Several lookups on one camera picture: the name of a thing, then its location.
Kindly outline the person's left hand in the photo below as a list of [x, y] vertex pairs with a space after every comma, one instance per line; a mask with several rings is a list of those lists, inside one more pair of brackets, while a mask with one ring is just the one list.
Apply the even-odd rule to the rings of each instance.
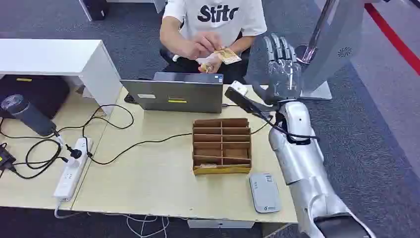
[[201, 73], [217, 73], [223, 63], [218, 52], [212, 53], [207, 58], [199, 58], [195, 61], [199, 64], [198, 70]]

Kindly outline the person's right hand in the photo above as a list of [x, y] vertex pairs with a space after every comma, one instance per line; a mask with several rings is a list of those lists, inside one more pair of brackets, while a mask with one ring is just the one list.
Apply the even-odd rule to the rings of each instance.
[[189, 60], [197, 60], [210, 56], [214, 51], [220, 50], [222, 42], [215, 32], [199, 32], [192, 39], [185, 40], [180, 56]]

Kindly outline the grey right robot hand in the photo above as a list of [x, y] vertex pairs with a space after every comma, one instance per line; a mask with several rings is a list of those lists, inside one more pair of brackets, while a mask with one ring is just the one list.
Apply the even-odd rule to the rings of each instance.
[[267, 105], [296, 100], [302, 91], [301, 66], [297, 61], [295, 48], [286, 38], [275, 33], [264, 36], [267, 50], [267, 88], [263, 88], [258, 80], [251, 80], [253, 91]]

